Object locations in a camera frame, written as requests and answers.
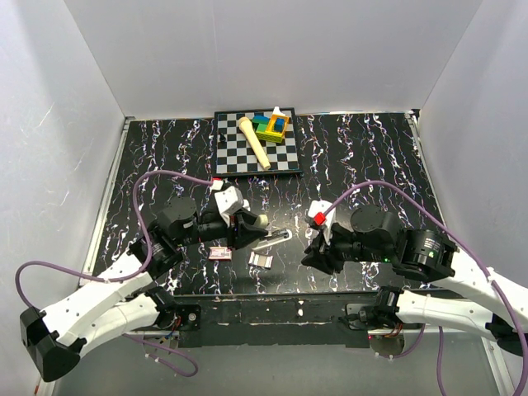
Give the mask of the white stapler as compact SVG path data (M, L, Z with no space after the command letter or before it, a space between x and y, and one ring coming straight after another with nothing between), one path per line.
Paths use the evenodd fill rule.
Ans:
M292 239L292 232L289 229L271 229L269 220L265 214L257 216L254 227L257 228L258 237L249 244L253 251L261 251L270 248L278 243L285 243Z

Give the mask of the red white staple box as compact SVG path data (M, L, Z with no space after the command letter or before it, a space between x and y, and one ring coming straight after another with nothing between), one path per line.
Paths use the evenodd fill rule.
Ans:
M273 256L251 252L248 260L248 265L268 270L271 269L272 261Z

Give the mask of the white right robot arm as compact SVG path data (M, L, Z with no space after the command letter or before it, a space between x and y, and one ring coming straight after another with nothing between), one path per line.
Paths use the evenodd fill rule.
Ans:
M442 299L383 286L375 302L347 309L341 321L373 330L424 323L471 332L521 356L527 339L527 290L493 271L483 272L469 254L444 234L406 229L398 216L375 205L351 214L350 228L336 221L330 202L315 200L307 222L317 236L305 249L303 265L329 275L347 262L386 263L395 274L450 290Z

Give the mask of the red white staple box sleeve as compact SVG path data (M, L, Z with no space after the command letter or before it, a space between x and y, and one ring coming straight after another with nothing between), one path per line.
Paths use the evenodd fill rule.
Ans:
M228 247L211 247L209 260L210 261L230 261L232 259L232 251Z

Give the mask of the yellow green toy block tray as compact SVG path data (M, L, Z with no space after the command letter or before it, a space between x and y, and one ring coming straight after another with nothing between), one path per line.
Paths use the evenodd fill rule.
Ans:
M261 141L282 144L285 139L286 127L290 118L285 115L255 115L252 125L257 138Z

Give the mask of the cream wooden rolling pin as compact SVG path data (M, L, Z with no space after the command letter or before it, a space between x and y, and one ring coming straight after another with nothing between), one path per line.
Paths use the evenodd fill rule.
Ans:
M252 127L252 122L247 117L242 117L238 120L238 128L244 134L246 140L250 144L252 151L254 152L257 161L261 167L267 171L271 168L271 163L259 141L257 135Z

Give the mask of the white chess piece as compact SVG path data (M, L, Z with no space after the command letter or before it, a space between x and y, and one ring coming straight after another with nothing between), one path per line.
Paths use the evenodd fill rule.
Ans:
M280 107L278 106L274 107L272 114L276 116L285 116L285 114L281 111Z

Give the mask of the black mounting base plate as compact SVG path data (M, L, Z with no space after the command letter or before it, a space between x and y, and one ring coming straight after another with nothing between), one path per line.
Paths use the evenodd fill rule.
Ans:
M375 292L178 296L179 304L200 309L193 330L178 331L183 348L230 346L370 346L365 330L339 318L347 306L372 305Z

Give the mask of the aluminium rail frame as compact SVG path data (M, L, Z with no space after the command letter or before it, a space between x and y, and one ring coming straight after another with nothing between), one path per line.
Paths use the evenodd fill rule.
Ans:
M408 349L398 355L382 354L376 352L377 357L383 357L390 361L409 355L422 339L425 325L437 326L439 328L439 346L436 358L436 380L442 395L446 395L446 389L442 379L442 357L444 347L443 328L451 328L464 332L471 332L490 341L495 341L495 336L486 328L487 323L492 322L493 313L485 308L478 307L471 302L448 302L431 296L405 297L400 295L400 304L396 317L402 323L421 323L417 339Z

